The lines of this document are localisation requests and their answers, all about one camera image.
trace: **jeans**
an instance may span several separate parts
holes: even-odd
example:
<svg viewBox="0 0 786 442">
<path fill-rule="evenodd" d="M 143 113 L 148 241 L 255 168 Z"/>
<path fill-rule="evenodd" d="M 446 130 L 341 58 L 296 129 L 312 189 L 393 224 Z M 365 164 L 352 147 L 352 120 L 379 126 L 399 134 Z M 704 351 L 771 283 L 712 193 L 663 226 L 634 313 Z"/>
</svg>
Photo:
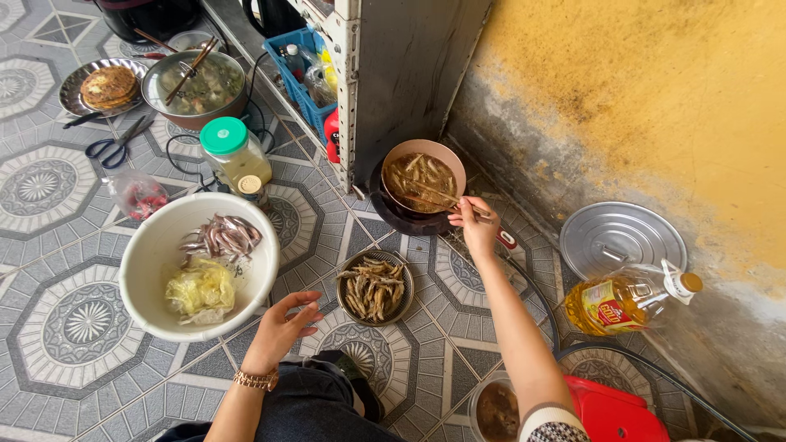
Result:
<svg viewBox="0 0 786 442">
<path fill-rule="evenodd" d="M 303 365 L 279 365 L 278 384 L 265 395 L 254 441 L 405 442 L 352 408 L 352 387 L 335 366 L 317 360 Z M 200 442 L 209 428 L 209 424 L 181 424 L 157 442 Z"/>
</svg>

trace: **blue plastic basket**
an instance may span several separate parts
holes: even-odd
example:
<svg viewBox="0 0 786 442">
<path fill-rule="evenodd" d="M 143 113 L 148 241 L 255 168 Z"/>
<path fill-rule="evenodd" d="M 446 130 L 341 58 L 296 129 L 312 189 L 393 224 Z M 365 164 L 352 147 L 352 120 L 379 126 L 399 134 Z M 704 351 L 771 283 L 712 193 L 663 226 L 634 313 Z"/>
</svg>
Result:
<svg viewBox="0 0 786 442">
<path fill-rule="evenodd" d="M 280 46 L 287 46 L 289 44 L 296 44 L 296 45 L 304 45 L 307 47 L 311 52 L 316 53 L 316 46 L 314 44 L 314 40 L 317 39 L 321 44 L 325 44 L 322 37 L 319 34 L 312 34 L 308 28 L 298 29 L 297 31 L 288 32 L 286 34 L 281 34 L 276 37 L 271 37 L 264 42 L 265 49 L 270 56 L 273 58 L 273 61 L 276 62 L 278 66 L 278 71 L 281 73 L 281 78 L 284 79 L 284 86 L 287 88 L 287 94 L 293 101 L 297 101 L 297 104 L 300 106 L 300 112 L 303 114 L 303 118 L 311 125 L 317 129 L 319 133 L 319 138 L 322 140 L 322 145 L 328 144 L 328 139 L 325 137 L 325 120 L 327 120 L 328 116 L 336 110 L 337 103 L 333 103 L 332 105 L 325 106 L 324 108 L 318 108 L 317 105 L 314 103 L 314 100 L 308 95 L 308 89 L 303 85 L 297 82 L 295 76 L 289 71 L 287 68 L 286 60 L 280 55 L 278 48 Z M 310 66 L 308 60 L 303 59 L 306 68 Z"/>
</svg>

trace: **aluminum pot lid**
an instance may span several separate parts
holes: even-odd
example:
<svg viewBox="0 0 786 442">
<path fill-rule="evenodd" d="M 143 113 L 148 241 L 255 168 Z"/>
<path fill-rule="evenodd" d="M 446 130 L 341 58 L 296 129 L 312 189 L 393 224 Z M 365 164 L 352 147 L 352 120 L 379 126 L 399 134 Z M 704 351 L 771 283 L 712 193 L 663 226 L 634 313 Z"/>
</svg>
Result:
<svg viewBox="0 0 786 442">
<path fill-rule="evenodd" d="M 579 209 L 560 232 L 567 265 L 585 281 L 626 264 L 659 266 L 666 258 L 685 271 L 688 251 L 679 232 L 661 215 L 631 203 L 609 201 Z"/>
<path fill-rule="evenodd" d="M 243 68 L 232 57 L 211 51 L 167 106 L 167 95 L 189 72 L 188 67 L 200 52 L 184 50 L 153 65 L 142 85 L 148 104 L 170 115 L 199 116 L 229 105 L 245 92 Z"/>
</svg>

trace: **stainless steel plate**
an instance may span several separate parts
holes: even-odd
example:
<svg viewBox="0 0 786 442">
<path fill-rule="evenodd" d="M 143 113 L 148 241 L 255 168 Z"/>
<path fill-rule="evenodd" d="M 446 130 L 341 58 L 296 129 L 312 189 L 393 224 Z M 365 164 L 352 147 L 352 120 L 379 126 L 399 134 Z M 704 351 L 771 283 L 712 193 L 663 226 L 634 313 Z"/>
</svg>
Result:
<svg viewBox="0 0 786 442">
<path fill-rule="evenodd" d="M 616 201 L 588 205 L 571 215 L 560 232 L 560 251 L 585 281 L 629 263 L 660 266 L 666 258 L 683 271 L 688 265 L 677 229 L 648 208 Z"/>
<path fill-rule="evenodd" d="M 398 254 L 386 252 L 384 250 L 364 250 L 352 256 L 347 262 L 344 264 L 341 271 L 349 270 L 352 267 L 358 265 L 363 261 L 363 257 L 368 256 L 374 260 L 383 260 L 387 261 L 393 265 L 399 264 L 406 264 L 407 262 L 402 259 Z M 401 300 L 399 301 L 399 305 L 393 310 L 388 319 L 383 322 L 370 322 L 366 321 L 365 319 L 360 319 L 358 316 L 352 311 L 352 309 L 347 306 L 347 279 L 341 278 L 336 283 L 336 293 L 339 299 L 339 305 L 344 310 L 350 318 L 352 318 L 355 322 L 363 324 L 365 326 L 372 326 L 372 327 L 382 327 L 388 324 L 392 324 L 398 321 L 407 310 L 410 309 L 410 305 L 412 304 L 412 300 L 415 299 L 415 285 L 414 280 L 412 278 L 412 273 L 410 269 L 404 266 L 404 271 L 402 272 L 402 279 L 404 280 L 404 293 L 401 296 Z"/>
<path fill-rule="evenodd" d="M 91 108 L 82 99 L 82 93 L 79 92 L 79 88 L 82 86 L 82 82 L 85 81 L 88 75 L 100 68 L 106 68 L 108 66 L 125 66 L 126 68 L 129 68 L 131 71 L 133 71 L 134 76 L 137 77 L 137 84 L 139 85 L 140 92 L 137 93 L 137 96 L 134 97 L 133 100 L 116 108 Z M 68 76 L 67 79 L 65 79 L 63 85 L 60 86 L 60 105 L 63 106 L 63 109 L 76 116 L 85 116 L 89 113 L 101 112 L 104 115 L 98 118 L 106 118 L 108 116 L 115 116 L 123 112 L 128 112 L 145 101 L 141 94 L 141 83 L 142 79 L 145 78 L 146 73 L 147 66 L 138 61 L 129 60 L 127 58 L 103 58 L 98 61 L 92 61 L 75 70 L 71 73 L 71 75 Z"/>
</svg>

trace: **wrist watch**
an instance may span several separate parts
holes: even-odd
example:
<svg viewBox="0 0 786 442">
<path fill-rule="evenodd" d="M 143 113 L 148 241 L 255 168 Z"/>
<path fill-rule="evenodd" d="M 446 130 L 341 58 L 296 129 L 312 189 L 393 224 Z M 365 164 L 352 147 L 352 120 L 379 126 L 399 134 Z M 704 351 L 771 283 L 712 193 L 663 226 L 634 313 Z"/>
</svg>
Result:
<svg viewBox="0 0 786 442">
<path fill-rule="evenodd" d="M 265 389 L 271 392 L 278 383 L 278 367 L 274 367 L 265 376 L 251 376 L 238 370 L 232 380 L 245 387 Z"/>
</svg>

